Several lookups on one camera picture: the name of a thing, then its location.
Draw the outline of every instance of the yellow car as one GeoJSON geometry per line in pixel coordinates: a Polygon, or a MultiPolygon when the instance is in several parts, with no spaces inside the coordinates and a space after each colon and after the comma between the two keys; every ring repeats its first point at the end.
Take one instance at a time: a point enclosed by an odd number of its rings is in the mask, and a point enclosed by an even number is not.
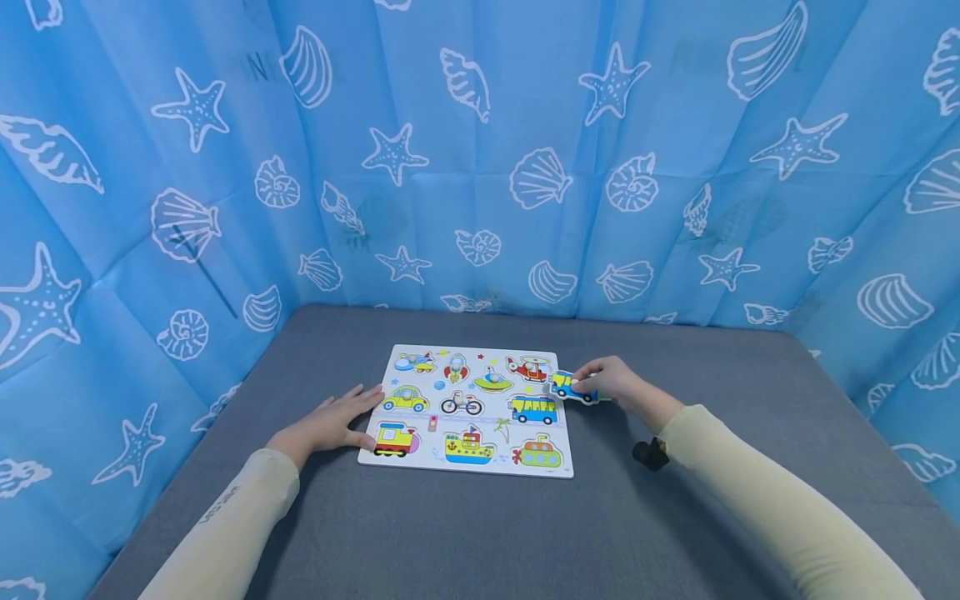
{"type": "Polygon", "coordinates": [[[422,413],[430,407],[426,398],[420,395],[420,390],[412,385],[401,385],[396,388],[390,397],[383,400],[383,410],[392,411],[395,408],[411,408],[415,413],[422,413]]]}

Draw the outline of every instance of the wooden puzzle board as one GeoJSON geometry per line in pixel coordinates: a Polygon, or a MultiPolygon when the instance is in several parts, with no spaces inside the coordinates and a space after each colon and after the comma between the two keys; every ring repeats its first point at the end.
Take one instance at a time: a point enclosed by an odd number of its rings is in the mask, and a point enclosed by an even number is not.
{"type": "Polygon", "coordinates": [[[562,400],[546,395],[557,355],[394,346],[362,465],[573,477],[562,400]]]}

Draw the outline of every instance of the gray table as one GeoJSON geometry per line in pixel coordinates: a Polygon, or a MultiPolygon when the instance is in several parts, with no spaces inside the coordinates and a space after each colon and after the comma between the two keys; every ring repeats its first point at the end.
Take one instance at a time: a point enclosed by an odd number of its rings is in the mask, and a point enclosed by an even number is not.
{"type": "MultiPolygon", "coordinates": [[[[322,398],[378,382],[396,343],[552,350],[572,369],[619,354],[835,502],[927,600],[960,597],[960,531],[787,335],[316,305],[276,337],[91,597],[136,597],[251,452],[322,398]]],[[[248,597],[798,597],[688,473],[633,462],[650,438],[638,421],[606,403],[572,403],[567,421],[572,480],[314,456],[248,597]]]]}

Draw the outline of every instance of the blue bus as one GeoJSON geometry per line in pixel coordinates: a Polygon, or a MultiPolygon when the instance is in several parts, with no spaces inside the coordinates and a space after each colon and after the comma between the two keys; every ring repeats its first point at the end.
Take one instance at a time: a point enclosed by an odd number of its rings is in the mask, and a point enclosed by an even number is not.
{"type": "Polygon", "coordinates": [[[510,399],[514,420],[525,423],[539,420],[544,425],[557,422],[557,402],[549,396],[514,396],[510,399]]]}

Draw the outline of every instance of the sleeve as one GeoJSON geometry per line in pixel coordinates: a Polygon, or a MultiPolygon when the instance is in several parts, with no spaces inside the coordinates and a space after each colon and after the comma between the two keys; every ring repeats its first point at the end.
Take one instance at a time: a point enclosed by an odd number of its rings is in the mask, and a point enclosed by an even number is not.
{"type": "Polygon", "coordinates": [[[786,568],[805,600],[922,600],[856,523],[704,406],[683,409],[660,439],[786,568]]]}
{"type": "Polygon", "coordinates": [[[257,450],[183,538],[140,600],[242,599],[274,525],[300,491],[282,452],[257,450]]]}

